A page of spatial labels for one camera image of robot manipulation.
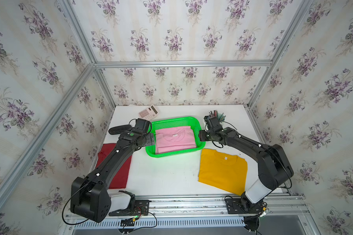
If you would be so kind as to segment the green plastic basket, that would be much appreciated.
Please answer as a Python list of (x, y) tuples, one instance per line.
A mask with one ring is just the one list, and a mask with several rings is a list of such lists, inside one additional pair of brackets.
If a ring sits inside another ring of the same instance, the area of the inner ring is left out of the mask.
[[(187, 149), (187, 150), (180, 150), (180, 151), (175, 151), (175, 152), (169, 152), (169, 153), (163, 153), (163, 154), (156, 154), (156, 130), (163, 129), (163, 128), (180, 127), (180, 126), (190, 126), (191, 129), (194, 131), (196, 148)], [(200, 125), (199, 121), (194, 117), (183, 117), (183, 118), (180, 117), (180, 118), (154, 121), (152, 123), (151, 133), (154, 133), (155, 145), (154, 146), (147, 146), (146, 153), (151, 157), (160, 158), (160, 157), (184, 154), (184, 153), (188, 153), (188, 152), (194, 152), (194, 151), (201, 150), (205, 147), (206, 143), (200, 142), (200, 140), (199, 140), (199, 131), (200, 130), (202, 130), (201, 125)]]

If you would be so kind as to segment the pink t-shirt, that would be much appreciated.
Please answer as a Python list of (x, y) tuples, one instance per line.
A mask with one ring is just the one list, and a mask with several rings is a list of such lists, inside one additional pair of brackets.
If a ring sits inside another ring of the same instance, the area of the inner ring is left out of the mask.
[(156, 130), (156, 154), (196, 148), (194, 131), (190, 126)]

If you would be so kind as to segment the yellow t-shirt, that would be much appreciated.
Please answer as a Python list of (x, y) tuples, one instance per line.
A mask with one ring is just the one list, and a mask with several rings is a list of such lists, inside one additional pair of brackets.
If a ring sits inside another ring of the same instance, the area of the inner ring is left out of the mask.
[(218, 189), (241, 195), (245, 191), (248, 164), (237, 155), (203, 149), (198, 181)]

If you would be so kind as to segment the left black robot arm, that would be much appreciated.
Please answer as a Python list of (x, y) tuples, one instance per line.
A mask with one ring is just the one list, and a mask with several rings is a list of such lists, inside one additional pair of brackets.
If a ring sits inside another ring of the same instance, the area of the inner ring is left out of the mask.
[(152, 123), (138, 118), (134, 127), (122, 132), (109, 155), (85, 178), (77, 177), (71, 186), (70, 211), (87, 220), (102, 222), (109, 214), (109, 185), (119, 169), (134, 152), (146, 146)]

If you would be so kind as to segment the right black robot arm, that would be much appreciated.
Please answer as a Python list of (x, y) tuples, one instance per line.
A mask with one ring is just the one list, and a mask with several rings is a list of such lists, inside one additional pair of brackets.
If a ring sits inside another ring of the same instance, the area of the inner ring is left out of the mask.
[(286, 181), (294, 170), (280, 145), (267, 145), (249, 139), (231, 127), (223, 128), (216, 116), (205, 116), (207, 130), (199, 132), (202, 142), (217, 142), (248, 155), (257, 162), (258, 179), (241, 195), (243, 207), (254, 207)]

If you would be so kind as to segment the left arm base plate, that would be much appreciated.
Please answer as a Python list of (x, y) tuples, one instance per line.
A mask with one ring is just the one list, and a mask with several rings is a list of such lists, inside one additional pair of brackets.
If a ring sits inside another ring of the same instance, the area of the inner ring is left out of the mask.
[(136, 198), (135, 194), (128, 191), (119, 191), (110, 195), (111, 206), (109, 216), (148, 215), (150, 200)]

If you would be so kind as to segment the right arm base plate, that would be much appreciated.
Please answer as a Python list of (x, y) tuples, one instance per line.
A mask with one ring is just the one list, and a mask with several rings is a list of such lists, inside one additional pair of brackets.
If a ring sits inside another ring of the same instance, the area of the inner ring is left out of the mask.
[(228, 214), (263, 214), (267, 208), (267, 203), (263, 200), (260, 200), (254, 204), (247, 198), (233, 198), (231, 196), (225, 196), (224, 202), (226, 204)]

